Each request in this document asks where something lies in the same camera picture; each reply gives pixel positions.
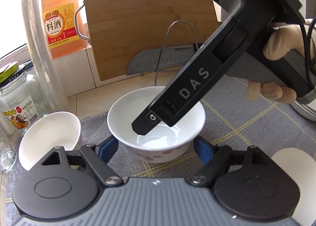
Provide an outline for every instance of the cutting board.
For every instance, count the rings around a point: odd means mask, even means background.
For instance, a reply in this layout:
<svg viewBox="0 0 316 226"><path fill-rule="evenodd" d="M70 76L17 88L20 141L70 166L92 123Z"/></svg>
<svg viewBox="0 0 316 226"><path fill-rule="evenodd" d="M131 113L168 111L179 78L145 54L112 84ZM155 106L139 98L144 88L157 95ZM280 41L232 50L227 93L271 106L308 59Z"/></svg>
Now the cutting board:
<svg viewBox="0 0 316 226"><path fill-rule="evenodd" d="M138 53L161 48L175 20L188 21L197 42L218 27L212 0L84 0L93 54L101 81L126 74ZM176 24L168 46L193 44L191 29Z"/></svg>

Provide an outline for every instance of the human hand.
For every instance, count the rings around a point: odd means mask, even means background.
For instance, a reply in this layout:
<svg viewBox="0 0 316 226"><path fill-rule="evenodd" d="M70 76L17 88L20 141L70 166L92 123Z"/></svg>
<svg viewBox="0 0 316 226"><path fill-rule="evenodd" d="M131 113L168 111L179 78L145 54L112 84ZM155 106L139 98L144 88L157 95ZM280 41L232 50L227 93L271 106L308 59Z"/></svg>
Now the human hand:
<svg viewBox="0 0 316 226"><path fill-rule="evenodd" d="M315 45L313 41L311 41L310 48L311 57L314 58ZM285 56L291 49L297 50L304 56L304 43L299 25L289 25L275 29L263 48L263 54L267 59L275 61ZM290 104L296 100L296 92L291 88L281 87L275 83L261 84L249 80L246 90L247 100L251 102L257 100L260 93L267 99L285 104Z"/></svg>

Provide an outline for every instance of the gray knife blade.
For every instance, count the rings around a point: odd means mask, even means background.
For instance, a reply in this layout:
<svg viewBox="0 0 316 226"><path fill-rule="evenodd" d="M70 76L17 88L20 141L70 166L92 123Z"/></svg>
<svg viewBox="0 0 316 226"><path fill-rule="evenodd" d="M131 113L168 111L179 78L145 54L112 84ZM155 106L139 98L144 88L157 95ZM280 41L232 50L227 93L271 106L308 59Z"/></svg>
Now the gray knife blade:
<svg viewBox="0 0 316 226"><path fill-rule="evenodd" d="M145 50L138 53L129 63L126 75L136 75L156 71L161 48ZM166 47L162 55L160 69L181 66L195 54L194 44Z"/></svg>

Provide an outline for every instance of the orange plastic bottle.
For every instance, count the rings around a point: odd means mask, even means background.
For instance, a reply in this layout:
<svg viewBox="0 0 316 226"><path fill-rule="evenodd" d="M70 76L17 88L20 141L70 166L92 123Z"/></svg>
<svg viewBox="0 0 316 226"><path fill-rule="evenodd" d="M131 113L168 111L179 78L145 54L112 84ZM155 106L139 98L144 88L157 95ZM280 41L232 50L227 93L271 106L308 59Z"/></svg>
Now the orange plastic bottle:
<svg viewBox="0 0 316 226"><path fill-rule="evenodd" d="M42 0L44 27L53 59L87 46L87 41L75 31L74 15L78 8L79 0ZM80 33L86 35L80 13L77 18Z"/></svg>

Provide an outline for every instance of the yellow label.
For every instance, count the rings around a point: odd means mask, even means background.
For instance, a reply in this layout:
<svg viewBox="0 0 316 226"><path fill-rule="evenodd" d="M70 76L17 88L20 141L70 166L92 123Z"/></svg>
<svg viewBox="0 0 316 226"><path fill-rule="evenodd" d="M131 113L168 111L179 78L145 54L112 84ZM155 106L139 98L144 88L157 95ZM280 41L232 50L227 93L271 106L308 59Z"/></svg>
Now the yellow label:
<svg viewBox="0 0 316 226"><path fill-rule="evenodd" d="M43 13L44 27L50 48L79 39L75 30L74 15L74 3L59 6Z"/></svg>

